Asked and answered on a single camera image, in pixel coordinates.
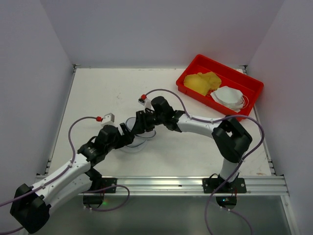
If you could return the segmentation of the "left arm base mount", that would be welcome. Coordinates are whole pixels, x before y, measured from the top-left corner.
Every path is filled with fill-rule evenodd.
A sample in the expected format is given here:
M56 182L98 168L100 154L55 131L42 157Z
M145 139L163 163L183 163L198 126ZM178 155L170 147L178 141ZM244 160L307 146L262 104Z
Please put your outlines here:
M117 178L105 177L99 178L92 183L89 191L106 188L117 184ZM97 192L95 195L86 195L83 196L83 204L88 207L99 208L105 202L105 190Z

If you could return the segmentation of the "beige bra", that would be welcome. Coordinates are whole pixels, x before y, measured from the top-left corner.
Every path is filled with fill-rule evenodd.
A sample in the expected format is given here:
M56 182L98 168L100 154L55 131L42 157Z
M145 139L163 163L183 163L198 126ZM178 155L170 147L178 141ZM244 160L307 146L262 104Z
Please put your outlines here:
M216 91L222 84L222 80L214 73L197 73L187 75L183 82L184 86L206 96L211 91Z

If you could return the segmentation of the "pale green bra pad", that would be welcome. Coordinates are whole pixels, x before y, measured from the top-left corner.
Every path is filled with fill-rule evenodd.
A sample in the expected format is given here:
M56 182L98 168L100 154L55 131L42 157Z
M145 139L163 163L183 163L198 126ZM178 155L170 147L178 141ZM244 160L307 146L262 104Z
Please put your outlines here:
M240 112L249 105L249 99L240 90L223 86L213 91L213 100L235 112Z

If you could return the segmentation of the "white mesh laundry bag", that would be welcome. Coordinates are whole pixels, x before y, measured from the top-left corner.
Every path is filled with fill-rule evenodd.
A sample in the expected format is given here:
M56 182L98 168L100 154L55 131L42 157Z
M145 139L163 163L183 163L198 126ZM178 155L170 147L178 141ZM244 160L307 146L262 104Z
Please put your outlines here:
M135 124L135 117L128 118L125 121L125 124L128 130L131 131ZM144 149L148 141L153 139L155 136L156 136L155 130L150 131L150 132L145 132L143 134L135 134L134 141L131 144L120 148L120 150L126 153L137 153L141 151L142 149Z

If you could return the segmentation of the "aluminium front rail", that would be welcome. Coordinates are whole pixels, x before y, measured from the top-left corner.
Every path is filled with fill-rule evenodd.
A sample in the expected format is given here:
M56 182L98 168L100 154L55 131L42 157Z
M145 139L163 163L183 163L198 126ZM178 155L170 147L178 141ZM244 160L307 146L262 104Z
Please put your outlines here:
M117 176L111 182L111 177L103 177L101 186L121 185L126 187L115 189L116 195L126 195L128 192L136 196L202 196L209 195L213 189L208 180L200 177L165 177L165 176ZM91 180L86 174L75 179L60 180L45 186L38 191L45 199L52 200L59 196L74 197L85 189L89 189ZM236 180L232 189L219 190L216 196L238 195L238 196L285 196L288 195L288 188L283 176L249 176Z

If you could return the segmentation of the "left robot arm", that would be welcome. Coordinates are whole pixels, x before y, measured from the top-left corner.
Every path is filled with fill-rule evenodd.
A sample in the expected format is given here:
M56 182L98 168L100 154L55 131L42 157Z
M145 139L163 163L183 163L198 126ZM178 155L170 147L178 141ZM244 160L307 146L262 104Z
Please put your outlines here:
M15 192L10 214L29 233L38 232L52 213L62 204L80 193L110 193L119 185L103 182L102 175L94 168L107 154L134 141L134 134L125 124L119 128L104 125L71 159L58 170L34 183L23 184Z

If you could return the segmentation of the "red plastic bin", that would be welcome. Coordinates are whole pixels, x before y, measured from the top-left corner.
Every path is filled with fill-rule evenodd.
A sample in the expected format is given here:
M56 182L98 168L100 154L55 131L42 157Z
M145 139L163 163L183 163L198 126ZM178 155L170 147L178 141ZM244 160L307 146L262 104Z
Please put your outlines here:
M235 69L198 54L177 79L176 85L178 87L178 91L224 115L235 115L236 112L215 102L210 95L201 95L184 86L183 82L187 75L196 74L199 72L215 73L222 80L221 86L228 86L234 89L238 89L248 98L247 106L238 112L239 115L248 116L250 114L264 87L264 84L261 81L258 81L248 75L238 72Z

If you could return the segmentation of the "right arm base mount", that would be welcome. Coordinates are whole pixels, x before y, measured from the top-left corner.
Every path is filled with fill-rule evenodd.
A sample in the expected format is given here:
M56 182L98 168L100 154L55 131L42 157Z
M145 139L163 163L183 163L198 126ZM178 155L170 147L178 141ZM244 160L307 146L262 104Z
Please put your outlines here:
M217 204L222 208L234 209L237 205L237 195L247 193L245 180L236 176L232 182L226 182L220 186L223 181L224 179L216 173L208 178L202 178L203 192L211 194L216 188L219 188L216 193L228 194L228 196L216 196Z

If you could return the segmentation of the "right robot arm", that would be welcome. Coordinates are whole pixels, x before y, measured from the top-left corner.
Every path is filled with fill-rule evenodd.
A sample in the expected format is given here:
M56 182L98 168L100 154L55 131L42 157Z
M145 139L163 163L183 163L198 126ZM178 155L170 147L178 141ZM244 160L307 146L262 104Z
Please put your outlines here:
M251 135L235 117L222 121L192 117L186 111L174 110L162 96L149 100L142 95L138 101L145 109L136 112L130 125L132 134L143 135L154 131L157 125L164 125L170 131L210 137L224 158L219 177L228 183L235 181L239 163L252 142Z

